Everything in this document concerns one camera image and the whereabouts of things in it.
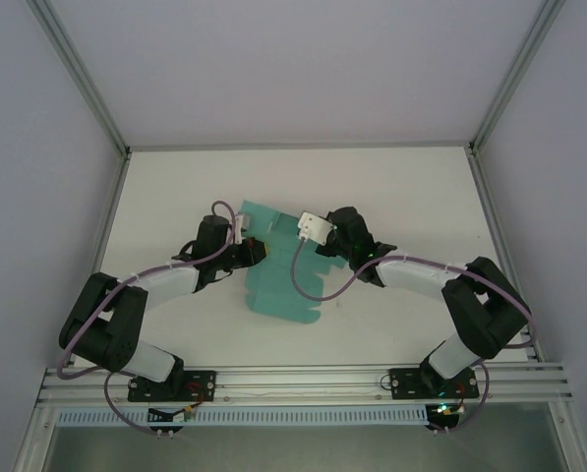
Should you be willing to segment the teal cardboard box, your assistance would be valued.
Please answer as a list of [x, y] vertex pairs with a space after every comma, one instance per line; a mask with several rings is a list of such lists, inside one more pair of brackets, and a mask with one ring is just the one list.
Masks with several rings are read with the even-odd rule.
[[329, 258], [316, 253], [317, 245], [313, 242], [306, 243], [297, 261], [292, 261], [300, 243], [296, 216], [250, 201], [243, 201], [240, 211], [251, 216], [246, 235], [268, 242], [271, 246], [268, 259], [247, 271], [245, 285], [248, 290], [248, 308], [261, 315], [299, 324], [308, 325], [318, 321], [321, 304], [303, 297], [295, 290], [290, 278], [290, 267], [295, 267], [296, 280], [305, 293], [322, 297], [323, 278], [335, 266], [329, 262]]

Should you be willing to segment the grey metal sheet panel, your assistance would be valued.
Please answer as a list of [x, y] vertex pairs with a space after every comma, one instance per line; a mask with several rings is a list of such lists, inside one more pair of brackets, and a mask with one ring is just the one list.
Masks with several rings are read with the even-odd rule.
[[154, 439], [60, 428], [42, 472], [568, 472], [548, 440], [435, 436], [413, 427], [195, 428]]

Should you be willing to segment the aluminium table side rail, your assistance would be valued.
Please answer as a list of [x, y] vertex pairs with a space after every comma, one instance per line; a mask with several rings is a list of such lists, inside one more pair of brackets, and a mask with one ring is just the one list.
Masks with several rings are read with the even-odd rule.
[[518, 278], [517, 271], [515, 270], [514, 264], [510, 257], [510, 252], [506, 245], [495, 201], [482, 164], [478, 159], [478, 154], [471, 147], [468, 147], [466, 149], [466, 156], [475, 187], [479, 195], [481, 206], [487, 220], [495, 251], [499, 258], [501, 270], [508, 278], [511, 285], [518, 292], [518, 294], [523, 299], [526, 299], [526, 295], [522, 289], [522, 284]]
[[63, 361], [64, 350], [59, 346], [59, 334], [61, 333], [61, 329], [65, 321], [68, 319], [76, 301], [78, 300], [85, 283], [88, 281], [88, 278], [93, 273], [99, 271], [102, 266], [112, 226], [115, 220], [116, 211], [120, 203], [121, 195], [131, 164], [131, 157], [132, 154], [128, 152], [125, 158], [119, 159], [115, 176], [113, 177], [109, 188], [108, 198], [102, 208], [98, 228], [94, 233], [90, 259], [85, 265], [84, 274], [76, 280], [71, 293], [68, 295], [66, 302], [61, 307], [61, 312], [57, 317], [54, 332], [54, 349], [51, 352], [51, 357], [49, 358], [48, 364], [46, 366], [47, 370], [56, 368], [58, 366], [63, 366], [64, 364], [68, 363], [68, 358], [66, 361]]

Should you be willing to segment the aluminium mounting rail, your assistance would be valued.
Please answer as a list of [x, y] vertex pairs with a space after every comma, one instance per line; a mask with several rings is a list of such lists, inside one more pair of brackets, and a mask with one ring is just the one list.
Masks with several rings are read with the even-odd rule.
[[[488, 363], [493, 403], [566, 402], [573, 399], [571, 386], [559, 363]], [[390, 404], [394, 400], [381, 387], [388, 365], [310, 367], [216, 367], [213, 406], [306, 406]], [[128, 381], [106, 379], [103, 371], [63, 381], [53, 369], [44, 378], [37, 407], [103, 406], [103, 386], [111, 400], [128, 406]]]

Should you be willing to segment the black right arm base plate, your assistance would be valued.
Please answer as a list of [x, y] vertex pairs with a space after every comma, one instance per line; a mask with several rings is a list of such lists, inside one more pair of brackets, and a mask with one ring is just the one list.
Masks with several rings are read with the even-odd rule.
[[434, 370], [416, 368], [390, 369], [391, 396], [398, 399], [476, 399], [480, 396], [475, 372], [466, 368], [457, 376], [445, 379]]

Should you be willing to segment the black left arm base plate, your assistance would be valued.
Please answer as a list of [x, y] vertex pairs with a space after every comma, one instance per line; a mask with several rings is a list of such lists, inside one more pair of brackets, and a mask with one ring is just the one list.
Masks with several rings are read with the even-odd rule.
[[212, 402], [216, 388], [216, 371], [173, 370], [161, 383], [134, 377], [128, 383], [130, 402]]

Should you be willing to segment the aluminium frame post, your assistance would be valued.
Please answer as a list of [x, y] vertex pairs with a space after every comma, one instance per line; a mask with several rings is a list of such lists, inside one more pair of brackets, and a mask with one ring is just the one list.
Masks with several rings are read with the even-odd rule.
[[530, 27], [524, 34], [481, 124], [470, 141], [474, 155], [479, 154], [494, 132], [565, 3], [566, 0], [541, 0]]
[[25, 0], [45, 36], [57, 53], [81, 97], [122, 160], [129, 158], [130, 147], [122, 136], [105, 100], [88, 71], [77, 47], [51, 0]]

